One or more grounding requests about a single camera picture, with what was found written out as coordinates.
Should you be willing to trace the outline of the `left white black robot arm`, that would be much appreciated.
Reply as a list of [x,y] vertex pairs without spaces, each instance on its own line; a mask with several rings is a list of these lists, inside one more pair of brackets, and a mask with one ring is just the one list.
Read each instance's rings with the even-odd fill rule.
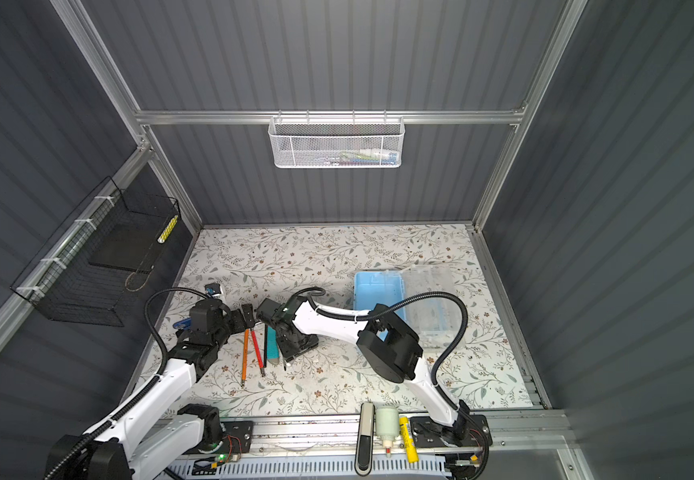
[[182,454],[242,450],[225,432],[219,409],[187,404],[157,431],[163,414],[208,372],[229,338],[255,326],[253,306],[231,310],[217,298],[199,300],[176,345],[143,386],[81,435],[66,435],[50,450],[46,479],[154,479]]

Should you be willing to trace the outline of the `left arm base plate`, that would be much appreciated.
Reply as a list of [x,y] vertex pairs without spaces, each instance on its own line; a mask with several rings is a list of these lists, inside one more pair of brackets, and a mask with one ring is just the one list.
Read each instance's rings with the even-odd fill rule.
[[200,444],[184,452],[184,455],[243,455],[250,452],[255,423],[223,421],[222,433],[214,441]]

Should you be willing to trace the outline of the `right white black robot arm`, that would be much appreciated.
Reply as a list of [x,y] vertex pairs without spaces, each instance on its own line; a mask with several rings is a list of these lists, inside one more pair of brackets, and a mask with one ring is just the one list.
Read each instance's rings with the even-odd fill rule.
[[[424,360],[419,335],[397,314],[406,306],[430,299],[452,302],[461,318],[453,340],[431,365]],[[461,439],[469,429],[479,427],[466,402],[454,398],[437,379],[438,370],[468,327],[467,307],[454,294],[433,291],[391,306],[378,304],[372,310],[353,311],[319,304],[305,292],[285,304],[264,300],[257,318],[276,332],[280,353],[288,362],[314,349],[320,337],[353,344],[379,377],[406,386],[450,439]]]

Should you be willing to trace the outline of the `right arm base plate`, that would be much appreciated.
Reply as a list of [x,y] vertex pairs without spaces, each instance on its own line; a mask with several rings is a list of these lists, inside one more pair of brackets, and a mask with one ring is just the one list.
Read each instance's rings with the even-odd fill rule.
[[493,445],[491,429],[484,415],[459,416],[454,425],[444,426],[429,416],[410,418],[410,429],[417,447],[483,447]]

